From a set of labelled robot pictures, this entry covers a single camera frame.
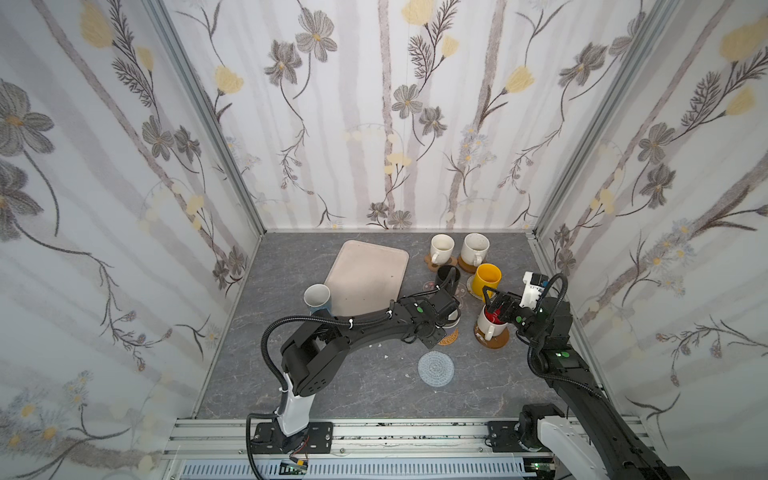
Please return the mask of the red interior white mug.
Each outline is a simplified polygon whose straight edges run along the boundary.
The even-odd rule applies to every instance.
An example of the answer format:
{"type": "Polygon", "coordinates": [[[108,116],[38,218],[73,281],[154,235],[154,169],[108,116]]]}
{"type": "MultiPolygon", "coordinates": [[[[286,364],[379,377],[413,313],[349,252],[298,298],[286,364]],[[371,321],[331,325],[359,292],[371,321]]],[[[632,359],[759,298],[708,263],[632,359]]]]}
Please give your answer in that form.
{"type": "Polygon", "coordinates": [[[490,342],[505,333],[507,327],[508,323],[503,320],[500,308],[484,306],[481,309],[476,321],[476,329],[481,340],[490,342]]]}

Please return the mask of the yellow mug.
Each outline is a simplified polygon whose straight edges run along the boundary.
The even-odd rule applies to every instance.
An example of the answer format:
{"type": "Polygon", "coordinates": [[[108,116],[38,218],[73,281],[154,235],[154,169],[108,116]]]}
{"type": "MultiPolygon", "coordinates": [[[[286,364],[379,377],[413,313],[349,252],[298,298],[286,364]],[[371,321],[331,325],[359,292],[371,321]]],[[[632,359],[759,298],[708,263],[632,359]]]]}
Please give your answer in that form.
{"type": "Polygon", "coordinates": [[[483,299],[483,288],[497,289],[501,279],[502,272],[496,265],[483,263],[468,280],[468,292],[478,299],[483,299]]]}

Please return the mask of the woven rattan round coaster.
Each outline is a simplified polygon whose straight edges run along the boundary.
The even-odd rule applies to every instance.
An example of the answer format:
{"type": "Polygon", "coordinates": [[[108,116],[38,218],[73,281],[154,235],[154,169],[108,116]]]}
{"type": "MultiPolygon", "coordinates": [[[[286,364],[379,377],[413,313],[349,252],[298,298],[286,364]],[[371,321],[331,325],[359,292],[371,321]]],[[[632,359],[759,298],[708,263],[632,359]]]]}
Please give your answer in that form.
{"type": "Polygon", "coordinates": [[[459,336],[459,331],[457,329],[452,330],[451,332],[448,332],[445,337],[443,337],[439,341],[440,346],[448,346],[453,344],[459,336]]]}

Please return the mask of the glossy amber round coaster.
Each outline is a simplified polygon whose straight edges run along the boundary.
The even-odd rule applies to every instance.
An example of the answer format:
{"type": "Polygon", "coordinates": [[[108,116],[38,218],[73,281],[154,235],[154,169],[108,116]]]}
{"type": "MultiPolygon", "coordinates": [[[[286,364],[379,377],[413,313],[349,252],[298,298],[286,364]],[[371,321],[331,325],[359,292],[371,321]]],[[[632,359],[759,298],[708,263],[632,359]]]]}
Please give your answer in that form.
{"type": "Polygon", "coordinates": [[[492,350],[503,348],[510,340],[510,330],[508,328],[504,329],[500,335],[492,337],[490,340],[486,340],[483,332],[478,326],[475,326],[474,335],[481,346],[492,350]]]}

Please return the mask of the brown round wooden coaster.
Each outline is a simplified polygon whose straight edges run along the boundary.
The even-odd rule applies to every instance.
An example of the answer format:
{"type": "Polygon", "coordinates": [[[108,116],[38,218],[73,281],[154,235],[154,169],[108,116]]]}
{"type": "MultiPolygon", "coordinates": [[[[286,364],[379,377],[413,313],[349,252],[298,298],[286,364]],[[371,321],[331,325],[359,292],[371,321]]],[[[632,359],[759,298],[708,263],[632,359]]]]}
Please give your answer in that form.
{"type": "Polygon", "coordinates": [[[458,265],[464,271],[471,274],[475,274],[478,269],[477,265],[473,265],[471,262],[466,262],[462,256],[458,257],[458,265]]]}

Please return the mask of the black mug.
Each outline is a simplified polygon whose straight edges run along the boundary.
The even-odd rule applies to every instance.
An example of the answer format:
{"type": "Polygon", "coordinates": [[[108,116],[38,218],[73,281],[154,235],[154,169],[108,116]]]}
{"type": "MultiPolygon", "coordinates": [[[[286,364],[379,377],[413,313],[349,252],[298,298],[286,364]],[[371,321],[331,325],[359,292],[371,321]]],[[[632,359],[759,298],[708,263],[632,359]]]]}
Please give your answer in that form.
{"type": "Polygon", "coordinates": [[[436,272],[435,287],[455,295],[460,279],[461,272],[456,265],[441,265],[436,272]]]}

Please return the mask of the grey blue round coaster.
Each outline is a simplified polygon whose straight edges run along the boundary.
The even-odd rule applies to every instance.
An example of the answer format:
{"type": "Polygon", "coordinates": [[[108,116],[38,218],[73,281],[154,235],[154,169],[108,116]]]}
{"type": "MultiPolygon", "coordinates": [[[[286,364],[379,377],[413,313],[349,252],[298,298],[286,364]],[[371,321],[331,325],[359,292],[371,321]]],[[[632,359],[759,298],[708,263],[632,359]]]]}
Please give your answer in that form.
{"type": "Polygon", "coordinates": [[[421,380],[433,388],[447,386],[455,375],[452,359],[447,354],[437,351],[424,354],[418,361],[417,369],[421,380]]]}

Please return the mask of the brown paw print coaster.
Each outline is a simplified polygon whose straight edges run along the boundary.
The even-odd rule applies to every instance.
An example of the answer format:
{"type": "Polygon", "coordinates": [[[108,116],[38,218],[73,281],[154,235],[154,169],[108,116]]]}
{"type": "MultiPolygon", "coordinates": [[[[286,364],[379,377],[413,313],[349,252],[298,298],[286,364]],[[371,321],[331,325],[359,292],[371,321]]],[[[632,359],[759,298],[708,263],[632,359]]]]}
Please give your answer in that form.
{"type": "Polygon", "coordinates": [[[428,268],[428,269],[429,269],[431,272],[436,272],[436,271],[437,271],[437,270],[438,270],[440,267],[442,267],[443,265],[444,265],[444,266],[448,266],[448,265],[451,265],[451,266],[456,266],[456,265],[457,265],[457,263],[458,263],[458,260],[457,260],[457,257],[456,257],[456,256],[451,256],[451,257],[449,258],[449,260],[448,260],[446,263],[444,263],[443,265],[442,265],[442,264],[435,264],[435,263],[433,263],[433,262],[431,261],[431,256],[430,256],[430,255],[426,255],[426,256],[424,257],[424,262],[425,262],[425,264],[426,264],[427,268],[428,268]]]}

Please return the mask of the beige rectangular tray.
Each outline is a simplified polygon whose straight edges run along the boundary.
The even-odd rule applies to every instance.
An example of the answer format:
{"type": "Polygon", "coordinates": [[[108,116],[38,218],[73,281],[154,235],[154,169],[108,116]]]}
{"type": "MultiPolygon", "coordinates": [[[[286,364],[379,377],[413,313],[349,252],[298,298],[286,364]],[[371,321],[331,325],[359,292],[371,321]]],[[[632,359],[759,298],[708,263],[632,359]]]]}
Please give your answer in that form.
{"type": "Polygon", "coordinates": [[[331,292],[331,313],[356,316],[388,307],[400,295],[408,261],[402,249],[346,241],[324,282],[331,292]]]}

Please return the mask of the cream mug front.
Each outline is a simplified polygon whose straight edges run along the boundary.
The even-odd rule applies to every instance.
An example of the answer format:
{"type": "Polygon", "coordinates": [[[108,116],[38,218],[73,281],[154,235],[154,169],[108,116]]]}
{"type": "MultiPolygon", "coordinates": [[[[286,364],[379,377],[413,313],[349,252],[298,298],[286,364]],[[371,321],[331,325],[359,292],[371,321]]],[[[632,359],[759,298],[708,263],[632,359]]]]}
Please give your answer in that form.
{"type": "Polygon", "coordinates": [[[455,241],[447,234],[437,234],[431,238],[429,260],[433,265],[442,266],[451,262],[455,241]]]}

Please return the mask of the light blue mug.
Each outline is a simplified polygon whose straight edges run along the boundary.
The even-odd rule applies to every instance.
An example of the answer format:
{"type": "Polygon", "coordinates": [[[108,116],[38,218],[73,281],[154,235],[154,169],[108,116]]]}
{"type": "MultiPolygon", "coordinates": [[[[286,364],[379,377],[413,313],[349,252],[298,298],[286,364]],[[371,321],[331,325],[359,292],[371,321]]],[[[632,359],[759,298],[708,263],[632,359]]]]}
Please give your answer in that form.
{"type": "Polygon", "coordinates": [[[311,314],[321,310],[331,312],[332,294],[329,287],[325,284],[313,284],[309,286],[303,294],[303,301],[311,314]]]}

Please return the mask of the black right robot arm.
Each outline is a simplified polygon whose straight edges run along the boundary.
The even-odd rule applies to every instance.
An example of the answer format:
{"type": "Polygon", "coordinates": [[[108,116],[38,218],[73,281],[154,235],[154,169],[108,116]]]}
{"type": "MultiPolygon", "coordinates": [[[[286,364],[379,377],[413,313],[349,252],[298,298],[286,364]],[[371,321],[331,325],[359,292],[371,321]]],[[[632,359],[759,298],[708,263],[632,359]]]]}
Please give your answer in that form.
{"type": "Polygon", "coordinates": [[[576,479],[686,479],[680,466],[665,464],[629,427],[601,391],[587,362],[570,344],[573,317],[565,287],[548,295],[553,282],[524,295],[485,287],[489,313],[516,328],[527,341],[526,362],[566,403],[586,436],[548,406],[527,405],[518,423],[519,443],[551,451],[576,479]]]}

